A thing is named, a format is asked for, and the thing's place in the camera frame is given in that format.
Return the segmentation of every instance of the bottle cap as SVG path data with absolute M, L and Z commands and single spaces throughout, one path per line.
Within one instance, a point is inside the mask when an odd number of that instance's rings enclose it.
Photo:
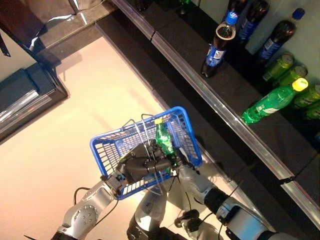
M 237 20 L 238 20 L 238 15 L 235 12 L 233 11 L 228 12 L 228 15 L 226 16 L 226 19 L 225 19 L 227 24 L 234 25 L 236 24 Z
M 301 7 L 297 8 L 293 13 L 292 17 L 296 20 L 302 19 L 302 17 L 305 15 L 305 10 Z
M 295 66 L 295 67 L 294 67 L 294 71 L 295 71 L 295 73 L 296 73 L 298 76 L 300 76 L 300 77 L 302 77 L 302 78 L 304 78 L 304 77 L 307 76 L 307 74 L 308 74 L 308 69 L 307 69 L 307 67 L 306 67 L 305 65 L 303 65 L 303 64 L 300 64 L 300 65 Z
M 292 83 L 292 87 L 297 92 L 301 92 L 308 87 L 308 81 L 304 78 L 298 78 Z
M 162 124 L 162 118 L 155 119 L 154 124 Z
M 292 64 L 294 64 L 295 58 L 291 53 L 285 52 L 284 54 L 282 54 L 281 60 L 282 65 L 286 68 L 289 68 Z

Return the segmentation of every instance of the pepsi bottle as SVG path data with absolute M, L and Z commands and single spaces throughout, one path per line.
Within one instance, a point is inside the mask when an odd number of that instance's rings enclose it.
M 237 14 L 231 11 L 228 13 L 226 20 L 216 28 L 213 41 L 201 69 L 201 73 L 206 78 L 213 76 L 222 64 L 227 46 L 236 36 L 235 24 L 237 19 Z
M 248 0 L 229 0 L 228 9 L 223 16 L 222 22 L 225 21 L 228 13 L 234 12 L 237 16 L 240 16 L 243 9 L 246 7 Z
M 295 34 L 297 23 L 304 14 L 305 11 L 302 8 L 297 8 L 290 20 L 283 20 L 275 26 L 270 37 L 255 53 L 257 63 L 266 64 L 273 54 Z
M 237 44 L 245 46 L 248 43 L 249 38 L 254 33 L 258 24 L 267 15 L 269 8 L 269 3 L 264 0 L 256 0 L 251 4 L 246 18 L 241 24 L 241 28 L 236 36 Z

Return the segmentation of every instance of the yellow bottle cap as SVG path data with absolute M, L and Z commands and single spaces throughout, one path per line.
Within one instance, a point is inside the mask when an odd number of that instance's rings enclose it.
M 306 89 L 308 87 L 308 81 L 304 78 L 298 78 L 292 83 L 292 87 L 297 92 L 301 92 L 302 90 Z
M 154 124 L 162 124 L 162 118 L 155 119 Z

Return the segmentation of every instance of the green liquid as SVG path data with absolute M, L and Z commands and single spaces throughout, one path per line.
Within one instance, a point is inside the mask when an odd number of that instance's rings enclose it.
M 165 128 L 165 125 L 163 123 L 159 123 L 156 125 L 155 143 L 160 145 L 164 154 L 175 154 L 175 150 L 172 145 L 171 135 L 168 132 L 168 129 Z
M 249 107 L 243 114 L 242 119 L 246 124 L 259 122 L 263 117 L 275 113 L 287 106 L 296 95 L 292 86 L 281 86 L 272 90 L 252 107 Z

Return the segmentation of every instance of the plastic bottle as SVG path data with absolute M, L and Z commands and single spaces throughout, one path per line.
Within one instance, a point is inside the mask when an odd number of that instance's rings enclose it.
M 320 84 L 313 84 L 293 100 L 295 109 L 304 108 L 320 100 Z
M 247 5 L 247 2 L 248 2 L 248 0 L 229 0 L 228 9 L 227 9 L 225 15 L 223 16 L 223 19 L 221 22 L 225 21 L 225 19 L 227 18 L 228 14 L 230 12 L 233 12 L 237 16 L 240 16 L 241 12 L 243 11 L 243 9 Z
M 237 19 L 238 16 L 234 12 L 229 12 L 226 20 L 216 28 L 212 44 L 201 69 L 201 73 L 206 78 L 213 76 L 217 67 L 222 64 L 228 44 L 236 36 L 235 24 Z
M 269 3 L 264 0 L 256 0 L 251 4 L 246 18 L 241 24 L 240 31 L 237 34 L 236 39 L 239 45 L 245 46 L 248 43 L 249 38 L 254 33 L 258 24 L 267 15 L 269 8 Z
M 246 124 L 254 124 L 265 116 L 287 106 L 295 97 L 297 92 L 301 92 L 308 87 L 308 82 L 304 78 L 299 78 L 291 86 L 281 86 L 273 89 L 267 96 L 259 100 L 252 107 L 249 107 L 243 114 L 242 119 Z
M 148 0 L 134 0 L 134 6 L 139 12 L 142 12 L 149 7 L 149 1 Z
M 273 86 L 278 87 L 291 85 L 295 80 L 299 78 L 305 78 L 307 75 L 308 69 L 305 65 L 295 65 L 289 71 L 281 75 L 275 82 L 273 82 Z
M 269 67 L 266 68 L 262 78 L 266 82 L 274 82 L 283 73 L 285 73 L 294 64 L 295 58 L 289 53 L 285 52 L 278 57 Z
M 298 21 L 304 14 L 305 11 L 302 8 L 297 8 L 290 20 L 283 20 L 275 26 L 270 37 L 255 54 L 260 64 L 265 64 L 295 34 Z
M 306 108 L 304 118 L 308 120 L 320 120 L 320 101 L 316 101 Z
M 175 150 L 172 145 L 171 135 L 168 132 L 168 129 L 165 128 L 165 124 L 163 123 L 161 118 L 157 118 L 154 120 L 156 125 L 155 130 L 155 143 L 160 145 L 162 151 L 166 155 L 175 154 Z

